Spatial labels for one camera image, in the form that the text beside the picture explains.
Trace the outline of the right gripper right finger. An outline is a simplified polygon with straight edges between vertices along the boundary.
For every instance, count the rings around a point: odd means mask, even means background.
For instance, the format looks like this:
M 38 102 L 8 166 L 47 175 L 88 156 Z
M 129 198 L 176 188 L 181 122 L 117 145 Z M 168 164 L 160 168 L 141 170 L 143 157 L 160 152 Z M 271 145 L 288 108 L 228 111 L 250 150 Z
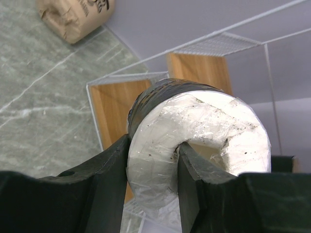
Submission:
M 293 156 L 273 156 L 272 172 L 234 176 L 178 148 L 178 198 L 185 233 L 308 233 L 311 176 Z

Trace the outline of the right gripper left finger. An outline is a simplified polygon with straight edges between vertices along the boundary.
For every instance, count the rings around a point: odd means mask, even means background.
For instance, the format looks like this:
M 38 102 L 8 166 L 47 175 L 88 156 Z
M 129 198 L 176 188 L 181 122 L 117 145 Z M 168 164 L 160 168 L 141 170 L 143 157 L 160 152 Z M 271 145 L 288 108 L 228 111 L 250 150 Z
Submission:
M 3 233 L 118 233 L 127 186 L 128 135 L 60 173 L 0 173 Z

